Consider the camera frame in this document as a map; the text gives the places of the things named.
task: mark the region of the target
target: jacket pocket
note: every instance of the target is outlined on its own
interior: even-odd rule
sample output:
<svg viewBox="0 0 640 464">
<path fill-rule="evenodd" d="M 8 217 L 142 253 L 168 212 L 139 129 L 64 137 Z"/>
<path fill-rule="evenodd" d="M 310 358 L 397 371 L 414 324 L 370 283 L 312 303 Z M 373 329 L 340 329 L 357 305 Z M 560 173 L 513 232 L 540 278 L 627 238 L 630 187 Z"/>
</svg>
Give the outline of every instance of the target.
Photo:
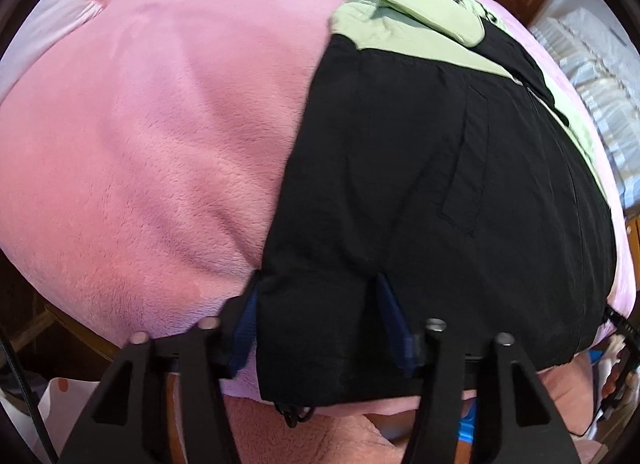
<svg viewBox="0 0 640 464">
<path fill-rule="evenodd" d="M 480 213 L 488 143 L 487 100 L 470 86 L 466 91 L 462 145 L 449 191 L 442 205 L 442 215 L 470 235 L 476 230 Z"/>
</svg>

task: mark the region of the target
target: pink plush fabric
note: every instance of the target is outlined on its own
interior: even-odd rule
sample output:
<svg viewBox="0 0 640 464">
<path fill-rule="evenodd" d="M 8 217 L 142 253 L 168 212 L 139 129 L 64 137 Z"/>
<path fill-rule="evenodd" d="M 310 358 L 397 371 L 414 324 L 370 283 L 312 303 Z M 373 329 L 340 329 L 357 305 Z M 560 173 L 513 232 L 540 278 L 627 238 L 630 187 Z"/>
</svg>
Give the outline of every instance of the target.
<svg viewBox="0 0 640 464">
<path fill-rule="evenodd" d="M 103 12 L 52 47 L 0 107 L 0 247 L 45 298 L 123 344 L 134 331 L 169 335 L 215 313 L 258 266 L 342 0 L 102 1 Z M 542 47 L 482 1 L 588 120 Z M 629 313 L 622 210 L 592 131 L 618 241 L 609 301 Z M 253 358 L 225 392 L 259 399 Z"/>
</svg>

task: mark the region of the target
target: fluffy pink blanket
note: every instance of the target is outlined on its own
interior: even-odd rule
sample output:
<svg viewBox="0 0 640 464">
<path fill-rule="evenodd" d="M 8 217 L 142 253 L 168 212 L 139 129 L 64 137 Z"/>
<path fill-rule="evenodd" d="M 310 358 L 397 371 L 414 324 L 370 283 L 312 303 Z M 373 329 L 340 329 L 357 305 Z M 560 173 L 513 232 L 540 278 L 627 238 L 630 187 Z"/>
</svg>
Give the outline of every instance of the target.
<svg viewBox="0 0 640 464">
<path fill-rule="evenodd" d="M 214 314 L 258 267 L 342 0 L 103 1 L 104 11 L 52 47 L 0 107 L 0 247 L 45 298 L 122 344 L 134 331 L 169 335 Z M 542 47 L 481 1 L 588 121 Z M 592 131 L 618 241 L 609 301 L 629 313 L 622 209 Z M 253 359 L 225 392 L 259 399 Z"/>
</svg>

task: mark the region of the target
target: screw head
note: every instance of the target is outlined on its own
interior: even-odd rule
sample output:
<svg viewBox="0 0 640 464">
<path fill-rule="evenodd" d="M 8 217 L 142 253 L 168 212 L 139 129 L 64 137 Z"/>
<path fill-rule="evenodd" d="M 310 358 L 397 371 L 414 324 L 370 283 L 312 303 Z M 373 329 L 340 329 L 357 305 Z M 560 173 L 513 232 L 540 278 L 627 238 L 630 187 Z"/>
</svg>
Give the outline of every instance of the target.
<svg viewBox="0 0 640 464">
<path fill-rule="evenodd" d="M 132 345 L 142 345 L 142 343 L 146 343 L 147 341 L 149 341 L 149 334 L 146 332 L 136 332 L 129 338 L 129 343 Z"/>
<path fill-rule="evenodd" d="M 495 342 L 498 343 L 498 345 L 502 345 L 503 347 L 510 347 L 516 342 L 516 340 L 510 333 L 501 332 L 497 336 L 495 336 Z"/>
<path fill-rule="evenodd" d="M 215 330 L 220 327 L 220 320 L 215 316 L 202 318 L 198 321 L 198 328 L 202 330 Z"/>
<path fill-rule="evenodd" d="M 441 319 L 431 318 L 427 320 L 427 330 L 431 332 L 444 332 L 446 328 L 447 324 Z"/>
</svg>

